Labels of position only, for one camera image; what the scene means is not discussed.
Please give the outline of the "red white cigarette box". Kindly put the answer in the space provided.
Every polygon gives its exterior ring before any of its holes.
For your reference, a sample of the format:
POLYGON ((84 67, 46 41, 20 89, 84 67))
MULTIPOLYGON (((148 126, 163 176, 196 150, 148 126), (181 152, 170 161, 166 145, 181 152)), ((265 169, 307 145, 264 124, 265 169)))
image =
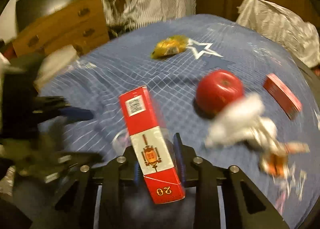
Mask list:
POLYGON ((155 204, 180 201, 185 190, 178 177, 174 145, 148 88, 138 87, 119 96, 131 144, 155 204))

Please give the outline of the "white towel sock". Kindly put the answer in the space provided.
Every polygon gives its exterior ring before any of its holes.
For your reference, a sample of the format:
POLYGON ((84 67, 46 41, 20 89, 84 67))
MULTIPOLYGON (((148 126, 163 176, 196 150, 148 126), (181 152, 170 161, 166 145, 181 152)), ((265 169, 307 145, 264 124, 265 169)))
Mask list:
POLYGON ((228 104, 212 120, 205 146, 230 147, 248 141, 258 149, 274 147, 277 127, 270 118, 262 116, 264 110, 261 96, 255 92, 228 104))

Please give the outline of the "orange cigarette pack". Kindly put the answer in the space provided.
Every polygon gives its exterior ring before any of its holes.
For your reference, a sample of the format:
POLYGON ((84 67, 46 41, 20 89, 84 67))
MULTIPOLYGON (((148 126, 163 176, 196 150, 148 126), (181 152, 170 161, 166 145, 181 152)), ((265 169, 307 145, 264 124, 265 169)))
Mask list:
POLYGON ((268 175, 280 178, 289 176, 288 157, 292 154, 309 153, 307 143, 302 142, 277 142, 260 156, 259 168, 268 175))

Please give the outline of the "white plastic trash bin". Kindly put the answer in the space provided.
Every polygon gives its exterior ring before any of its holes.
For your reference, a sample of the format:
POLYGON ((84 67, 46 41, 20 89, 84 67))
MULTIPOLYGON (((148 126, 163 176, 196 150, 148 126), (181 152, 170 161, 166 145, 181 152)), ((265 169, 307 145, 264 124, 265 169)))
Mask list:
POLYGON ((50 53, 43 60, 39 68, 34 82, 36 89, 41 89, 46 83, 78 59, 78 53, 72 45, 64 46, 50 53))

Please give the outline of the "blue checked bed sheet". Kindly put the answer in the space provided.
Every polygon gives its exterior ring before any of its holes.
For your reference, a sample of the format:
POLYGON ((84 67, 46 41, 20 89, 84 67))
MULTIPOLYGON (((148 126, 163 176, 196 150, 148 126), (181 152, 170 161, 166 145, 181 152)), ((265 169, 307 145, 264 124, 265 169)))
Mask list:
POLYGON ((81 57, 42 89, 43 96, 63 96, 72 106, 90 109, 95 114, 93 120, 70 123, 58 117, 41 124, 40 129, 68 151, 99 152, 108 162, 116 156, 112 140, 126 127, 119 96, 140 86, 148 88, 169 134, 179 133, 184 144, 216 166, 239 166, 272 204, 283 209, 283 218, 291 228, 303 223, 319 197, 319 108, 315 97, 319 86, 308 84, 283 47, 214 15, 149 25, 81 57), (173 35, 189 38, 186 50, 152 59, 157 43, 173 35), (290 156, 291 174, 286 181, 261 172, 259 153, 243 143, 205 148, 209 121, 198 115, 193 101, 199 81, 216 68, 236 75, 246 93, 259 93, 265 116, 277 126, 279 141, 309 145, 309 153, 290 156), (302 111, 294 120, 263 87, 270 73, 301 102, 302 111))

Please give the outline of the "red apple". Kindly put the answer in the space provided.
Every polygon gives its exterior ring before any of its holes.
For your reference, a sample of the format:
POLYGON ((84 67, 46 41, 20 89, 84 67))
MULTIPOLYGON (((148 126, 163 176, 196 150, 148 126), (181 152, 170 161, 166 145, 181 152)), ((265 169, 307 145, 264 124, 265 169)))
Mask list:
POLYGON ((236 75, 226 70, 216 70, 200 80, 195 102, 203 112, 215 115, 243 96, 244 87, 236 75))

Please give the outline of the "wooden chest of drawers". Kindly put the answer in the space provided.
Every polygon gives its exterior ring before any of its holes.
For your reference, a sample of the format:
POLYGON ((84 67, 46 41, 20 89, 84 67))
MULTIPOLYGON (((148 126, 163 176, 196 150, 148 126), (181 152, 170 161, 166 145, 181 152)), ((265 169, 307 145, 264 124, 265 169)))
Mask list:
POLYGON ((25 27, 12 46, 18 57, 35 51, 49 55, 67 45, 83 55, 109 40, 102 0, 76 0, 25 27))

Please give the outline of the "yellow snack wrapper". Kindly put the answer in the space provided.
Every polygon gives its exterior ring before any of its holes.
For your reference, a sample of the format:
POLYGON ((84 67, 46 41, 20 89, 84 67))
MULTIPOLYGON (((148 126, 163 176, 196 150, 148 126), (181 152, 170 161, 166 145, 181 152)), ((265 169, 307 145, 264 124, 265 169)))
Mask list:
POLYGON ((173 35, 161 40, 151 53, 152 59, 171 57, 186 50, 189 38, 185 35, 173 35))

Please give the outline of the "small red carton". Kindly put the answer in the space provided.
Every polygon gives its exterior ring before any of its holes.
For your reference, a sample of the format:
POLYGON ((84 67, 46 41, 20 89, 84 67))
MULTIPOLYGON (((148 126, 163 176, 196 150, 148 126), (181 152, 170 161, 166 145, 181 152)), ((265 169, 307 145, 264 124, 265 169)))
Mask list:
POLYGON ((294 120, 302 111, 299 99, 274 73, 266 76, 263 87, 276 100, 290 120, 294 120))

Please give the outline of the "white plastic bag right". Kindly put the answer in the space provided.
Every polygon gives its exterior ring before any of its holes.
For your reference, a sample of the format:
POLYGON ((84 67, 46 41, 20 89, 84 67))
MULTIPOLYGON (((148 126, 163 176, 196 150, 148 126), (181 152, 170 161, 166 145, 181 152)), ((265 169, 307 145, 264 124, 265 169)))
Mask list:
POLYGON ((243 0, 236 22, 281 44, 309 68, 319 65, 316 27, 293 11, 265 0, 243 0))

